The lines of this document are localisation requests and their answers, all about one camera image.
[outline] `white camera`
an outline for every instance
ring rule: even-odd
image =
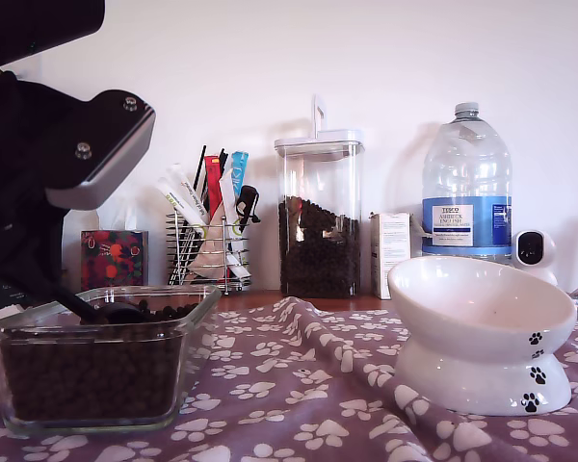
[[[556,248],[552,238],[542,231],[520,231],[512,239],[513,265],[556,286],[557,278],[551,269]]]

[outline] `bowl stand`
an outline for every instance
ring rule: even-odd
[[[463,413],[530,416],[565,407],[571,390],[563,367],[554,354],[538,350],[534,356],[516,363],[472,361],[411,336],[398,357],[396,376],[433,403]]]

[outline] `bottle label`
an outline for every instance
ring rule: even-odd
[[[433,205],[433,245],[473,245],[473,205]]]
[[[424,199],[422,250],[442,255],[512,253],[512,198],[505,195]]]

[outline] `lid handle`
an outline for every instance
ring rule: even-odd
[[[326,130],[326,103],[318,94],[312,97],[312,138],[319,138],[319,132]]]

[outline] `black clip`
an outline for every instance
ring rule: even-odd
[[[235,203],[235,210],[242,219],[240,220],[240,231],[244,231],[249,218],[252,218],[253,223],[258,223],[261,220],[254,214],[254,209],[259,201],[259,192],[252,187],[245,185],[240,190],[240,197]]]

